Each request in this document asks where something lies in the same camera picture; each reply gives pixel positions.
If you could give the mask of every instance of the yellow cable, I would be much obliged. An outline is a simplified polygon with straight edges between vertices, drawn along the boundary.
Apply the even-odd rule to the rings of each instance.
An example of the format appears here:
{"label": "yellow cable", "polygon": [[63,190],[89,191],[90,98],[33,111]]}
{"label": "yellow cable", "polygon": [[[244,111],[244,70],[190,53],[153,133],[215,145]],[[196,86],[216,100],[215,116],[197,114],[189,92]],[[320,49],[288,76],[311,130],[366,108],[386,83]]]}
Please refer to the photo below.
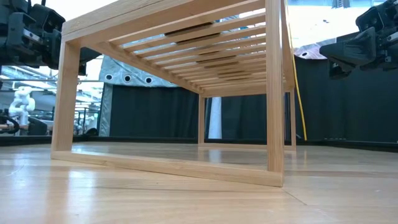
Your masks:
{"label": "yellow cable", "polygon": [[[291,35],[292,31],[290,30],[290,23],[288,22],[289,13],[288,13],[288,10],[287,10],[287,0],[285,0],[284,2],[285,2],[285,12],[286,12],[286,15],[285,15],[286,16],[286,23],[287,23],[287,28],[289,29],[290,47],[292,47],[293,46],[292,35]],[[295,62],[295,59],[294,59],[294,50],[291,50],[291,53],[292,53],[292,61],[293,61],[293,69],[294,69],[294,80],[295,80],[295,85],[296,85],[296,89],[297,89],[298,104],[300,105],[301,120],[302,120],[302,123],[303,123],[304,140],[306,141],[307,140],[307,128],[305,127],[305,118],[304,118],[303,104],[301,102],[299,82],[297,81],[297,70],[296,70],[296,62]]]}
{"label": "yellow cable", "polygon": [[306,141],[307,140],[307,128],[305,127],[304,110],[303,110],[303,104],[301,102],[299,82],[297,81],[296,62],[294,60],[294,57],[293,57],[293,66],[294,66],[294,80],[296,82],[298,104],[300,105],[301,120],[302,120],[302,123],[303,123],[304,140]]}

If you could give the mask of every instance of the wooden floor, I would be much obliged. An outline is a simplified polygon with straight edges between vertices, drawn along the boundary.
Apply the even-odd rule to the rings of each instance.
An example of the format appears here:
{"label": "wooden floor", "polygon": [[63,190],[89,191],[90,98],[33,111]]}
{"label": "wooden floor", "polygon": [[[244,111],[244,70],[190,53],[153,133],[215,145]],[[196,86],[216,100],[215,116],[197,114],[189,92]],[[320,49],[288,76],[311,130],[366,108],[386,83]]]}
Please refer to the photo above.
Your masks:
{"label": "wooden floor", "polygon": [[[74,146],[87,149],[106,146]],[[196,159],[266,161],[214,151]],[[298,147],[285,158],[277,188],[51,161],[49,145],[0,147],[0,223],[398,223],[398,154]]]}
{"label": "wooden floor", "polygon": [[[222,147],[198,147],[196,144],[154,144],[107,142],[86,142],[75,144],[74,152],[102,152],[107,154],[118,154],[124,156],[144,156],[163,159],[182,159],[187,161],[203,161],[213,164],[242,164],[258,166],[265,169],[267,162],[267,151],[264,146],[254,149],[236,149]],[[287,152],[287,157],[294,153]]]}

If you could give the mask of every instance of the black backdrop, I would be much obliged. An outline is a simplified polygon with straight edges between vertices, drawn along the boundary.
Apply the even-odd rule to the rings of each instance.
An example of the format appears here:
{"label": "black backdrop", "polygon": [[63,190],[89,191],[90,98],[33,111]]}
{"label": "black backdrop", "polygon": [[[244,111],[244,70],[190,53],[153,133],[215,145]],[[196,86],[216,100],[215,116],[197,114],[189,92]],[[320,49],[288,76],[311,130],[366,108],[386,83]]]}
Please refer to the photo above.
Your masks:
{"label": "black backdrop", "polygon": [[198,95],[183,88],[113,86],[110,135],[196,138]]}
{"label": "black backdrop", "polygon": [[[356,70],[344,80],[330,80],[326,60],[296,62],[309,140],[398,141],[398,70]],[[131,86],[114,86],[113,91],[111,136],[197,136],[196,94]],[[298,102],[296,117],[302,138]],[[222,123],[224,138],[265,140],[266,97],[223,98]]]}

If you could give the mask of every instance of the wooden bench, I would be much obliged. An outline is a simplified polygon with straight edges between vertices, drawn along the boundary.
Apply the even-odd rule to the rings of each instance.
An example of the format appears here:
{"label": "wooden bench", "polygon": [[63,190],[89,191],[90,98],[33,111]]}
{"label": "wooden bench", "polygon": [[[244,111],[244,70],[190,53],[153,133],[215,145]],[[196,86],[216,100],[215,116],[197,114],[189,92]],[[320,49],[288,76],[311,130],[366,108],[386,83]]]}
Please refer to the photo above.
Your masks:
{"label": "wooden bench", "polygon": [[[294,62],[284,0],[119,0],[64,23],[52,158],[129,169],[281,187],[284,93],[294,108]],[[252,16],[215,22],[244,12]],[[161,37],[148,37],[165,34]],[[199,94],[198,147],[205,98],[267,94],[267,170],[137,156],[72,151],[80,49],[88,47]],[[291,113],[295,150],[295,118]]]}

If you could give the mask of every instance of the cable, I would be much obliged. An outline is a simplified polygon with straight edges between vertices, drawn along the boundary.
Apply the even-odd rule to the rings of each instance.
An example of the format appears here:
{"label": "cable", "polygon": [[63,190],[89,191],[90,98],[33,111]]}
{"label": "cable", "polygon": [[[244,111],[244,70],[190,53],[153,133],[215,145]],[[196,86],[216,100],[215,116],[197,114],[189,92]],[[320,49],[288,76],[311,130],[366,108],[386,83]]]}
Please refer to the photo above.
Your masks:
{"label": "cable", "polygon": [[14,129],[12,129],[12,130],[0,130],[0,134],[5,134],[5,133],[15,134],[20,130],[18,122],[15,121],[14,119],[7,117],[7,116],[0,116],[0,118],[4,119],[6,121],[10,121],[14,126]]}
{"label": "cable", "polygon": [[[285,0],[286,20],[287,20],[288,15],[289,15],[287,8],[288,8],[287,7],[287,0]],[[288,22],[287,22],[287,28],[288,28],[289,34],[291,34],[292,31],[290,30],[290,24]],[[290,40],[290,46],[293,46],[292,35],[289,35],[289,40]],[[294,51],[291,50],[291,52],[292,52],[292,61],[293,61],[293,69],[294,69],[294,81],[295,81],[295,85],[296,85],[296,89],[297,89],[298,104],[300,105],[301,120],[302,120],[302,123],[303,123],[304,140],[307,141],[307,128],[305,127],[303,103],[301,101],[299,82],[297,80],[296,61],[294,59]]]}
{"label": "cable", "polygon": [[32,0],[27,0],[27,13],[30,13],[30,10],[32,10]]}
{"label": "cable", "polygon": [[10,5],[10,8],[11,8],[14,12],[17,11],[17,9],[15,8],[15,5],[14,5],[14,3],[12,2],[12,0],[8,0],[8,5]]}

